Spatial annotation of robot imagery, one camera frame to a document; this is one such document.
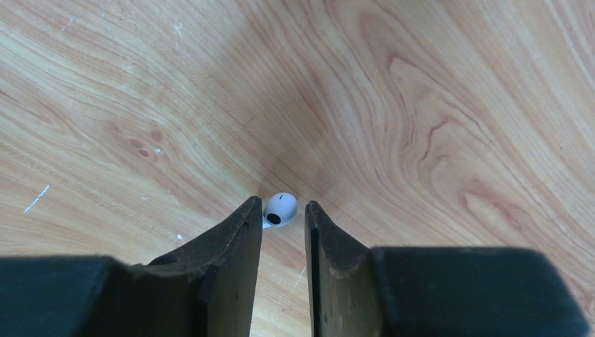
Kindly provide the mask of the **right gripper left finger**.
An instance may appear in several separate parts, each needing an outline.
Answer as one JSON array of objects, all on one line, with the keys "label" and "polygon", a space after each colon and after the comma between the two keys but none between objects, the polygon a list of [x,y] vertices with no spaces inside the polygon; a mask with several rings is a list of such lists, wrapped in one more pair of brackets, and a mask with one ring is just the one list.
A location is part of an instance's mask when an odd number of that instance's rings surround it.
[{"label": "right gripper left finger", "polygon": [[143,265],[112,256],[1,258],[2,336],[248,336],[262,201]]}]

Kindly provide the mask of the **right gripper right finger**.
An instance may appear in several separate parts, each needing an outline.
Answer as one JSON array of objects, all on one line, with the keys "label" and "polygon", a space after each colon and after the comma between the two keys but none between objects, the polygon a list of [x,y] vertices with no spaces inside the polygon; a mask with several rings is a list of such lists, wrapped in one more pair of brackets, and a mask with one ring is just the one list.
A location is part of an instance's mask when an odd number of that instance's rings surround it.
[{"label": "right gripper right finger", "polygon": [[556,268],[518,247],[374,246],[305,208],[313,336],[588,336]]}]

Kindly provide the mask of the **white earbud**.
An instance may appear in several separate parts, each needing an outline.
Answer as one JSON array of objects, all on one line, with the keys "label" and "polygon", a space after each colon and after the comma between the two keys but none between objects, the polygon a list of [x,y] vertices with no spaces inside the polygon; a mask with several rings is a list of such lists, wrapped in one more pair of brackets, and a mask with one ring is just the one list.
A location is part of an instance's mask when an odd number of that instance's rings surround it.
[{"label": "white earbud", "polygon": [[276,193],[265,205],[262,228],[283,227],[293,221],[297,212],[298,201],[291,193]]}]

